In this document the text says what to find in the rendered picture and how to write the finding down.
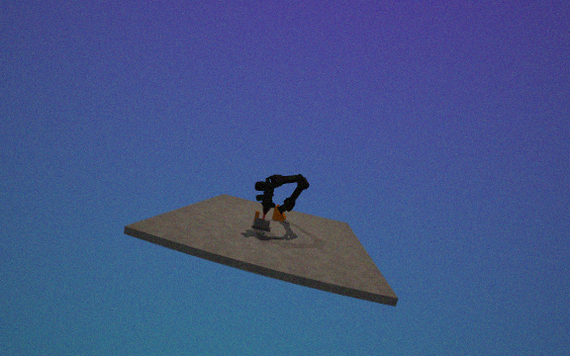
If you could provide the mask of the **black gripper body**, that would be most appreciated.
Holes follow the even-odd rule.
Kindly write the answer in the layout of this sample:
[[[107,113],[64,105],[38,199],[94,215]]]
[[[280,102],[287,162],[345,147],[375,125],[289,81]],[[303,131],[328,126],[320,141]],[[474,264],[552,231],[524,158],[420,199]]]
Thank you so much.
[[[275,209],[275,206],[276,206],[276,205],[275,205],[274,203],[272,203],[272,196],[274,196],[274,194],[273,194],[273,193],[270,193],[270,192],[266,192],[266,191],[263,192],[263,194],[264,194],[264,195],[267,195],[267,201],[265,202],[265,201],[263,200],[263,201],[262,201],[262,204],[264,204],[264,206],[265,206],[266,208],[274,208],[274,209]]]

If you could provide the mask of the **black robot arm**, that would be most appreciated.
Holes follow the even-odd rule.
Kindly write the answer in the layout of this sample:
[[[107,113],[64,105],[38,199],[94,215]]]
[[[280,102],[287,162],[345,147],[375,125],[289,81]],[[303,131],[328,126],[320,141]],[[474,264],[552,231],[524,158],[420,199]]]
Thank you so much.
[[[306,190],[310,185],[306,179],[301,174],[298,175],[291,175],[291,176],[282,176],[282,175],[272,175],[265,179],[265,182],[256,182],[254,188],[256,191],[266,191],[273,193],[274,188],[280,187],[283,184],[288,183],[297,183],[297,188],[293,192],[290,198],[286,198],[283,201],[283,205],[277,207],[277,210],[282,215],[285,211],[291,212],[295,206],[296,200],[299,195],[302,193],[303,190]],[[271,180],[271,182],[269,181]],[[256,195],[256,201],[267,201],[267,195]]]

